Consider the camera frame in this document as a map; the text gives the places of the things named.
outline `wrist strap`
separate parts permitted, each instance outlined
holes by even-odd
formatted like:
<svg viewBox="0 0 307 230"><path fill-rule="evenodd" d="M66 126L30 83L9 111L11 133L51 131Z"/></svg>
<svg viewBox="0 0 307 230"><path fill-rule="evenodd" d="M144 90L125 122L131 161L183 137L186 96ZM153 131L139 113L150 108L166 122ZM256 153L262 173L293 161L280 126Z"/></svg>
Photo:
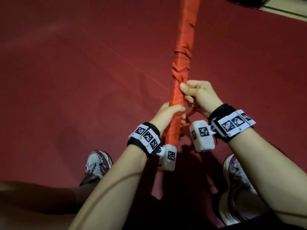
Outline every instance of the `wrist strap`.
<svg viewBox="0 0 307 230"><path fill-rule="evenodd" d="M161 138L158 128L152 123L140 124L129 135L127 146L133 144L144 151L147 157L155 155L160 150Z"/></svg>
<svg viewBox="0 0 307 230"><path fill-rule="evenodd" d="M214 136L226 143L256 123L243 110L236 110L228 104L219 106L208 120L216 130Z"/></svg>

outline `red fabric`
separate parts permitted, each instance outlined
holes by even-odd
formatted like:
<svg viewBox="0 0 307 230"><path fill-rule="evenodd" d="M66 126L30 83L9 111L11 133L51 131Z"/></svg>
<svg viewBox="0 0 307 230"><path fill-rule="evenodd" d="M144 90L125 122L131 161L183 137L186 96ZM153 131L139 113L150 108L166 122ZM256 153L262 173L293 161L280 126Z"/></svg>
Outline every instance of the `red fabric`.
<svg viewBox="0 0 307 230"><path fill-rule="evenodd" d="M192 58L194 27L200 0L181 0L182 12L179 20L179 33L173 62L173 88L169 105L183 105L183 94L179 89L181 82L187 83ZM166 133L166 144L177 146L180 137L181 113L176 113Z"/></svg>

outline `fingernail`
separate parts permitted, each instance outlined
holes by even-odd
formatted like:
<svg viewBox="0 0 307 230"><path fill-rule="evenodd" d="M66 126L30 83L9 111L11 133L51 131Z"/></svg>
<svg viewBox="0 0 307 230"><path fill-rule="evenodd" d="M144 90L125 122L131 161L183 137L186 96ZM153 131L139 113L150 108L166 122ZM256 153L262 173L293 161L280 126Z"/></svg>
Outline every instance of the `fingernail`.
<svg viewBox="0 0 307 230"><path fill-rule="evenodd" d="M186 88L186 84L184 84L183 82L180 84L181 88L185 89Z"/></svg>

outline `left hand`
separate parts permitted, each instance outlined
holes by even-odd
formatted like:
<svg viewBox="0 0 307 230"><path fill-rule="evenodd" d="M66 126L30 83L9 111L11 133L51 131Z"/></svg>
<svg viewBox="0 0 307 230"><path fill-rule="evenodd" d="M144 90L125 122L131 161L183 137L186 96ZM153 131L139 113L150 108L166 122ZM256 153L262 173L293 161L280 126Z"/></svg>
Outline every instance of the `left hand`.
<svg viewBox="0 0 307 230"><path fill-rule="evenodd" d="M160 135L162 135L165 128L171 122L173 115L177 112L184 112L184 111L185 111L185 107L180 105L180 104L176 104L174 106L169 106L168 102L164 103L161 106L158 113L156 114L156 116L150 121L150 123L155 125L158 128L158 130L160 131ZM184 122L184 119L185 119L185 114L183 113L181 123Z"/></svg>

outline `sneaker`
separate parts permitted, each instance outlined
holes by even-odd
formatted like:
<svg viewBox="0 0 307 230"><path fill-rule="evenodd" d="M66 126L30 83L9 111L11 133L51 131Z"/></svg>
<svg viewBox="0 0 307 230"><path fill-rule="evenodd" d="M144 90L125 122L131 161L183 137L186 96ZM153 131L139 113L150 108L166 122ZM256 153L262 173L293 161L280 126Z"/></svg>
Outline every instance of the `sneaker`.
<svg viewBox="0 0 307 230"><path fill-rule="evenodd" d="M242 189L249 189L253 193L256 193L256 191L234 154L228 156L225 160L223 174L228 184L228 191L221 196L219 212L224 224L229 226L246 220L236 209L236 197L240 191Z"/></svg>
<svg viewBox="0 0 307 230"><path fill-rule="evenodd" d="M101 180L113 163L110 156L104 152L95 150L90 153L85 167L85 176L80 186L90 182Z"/></svg>

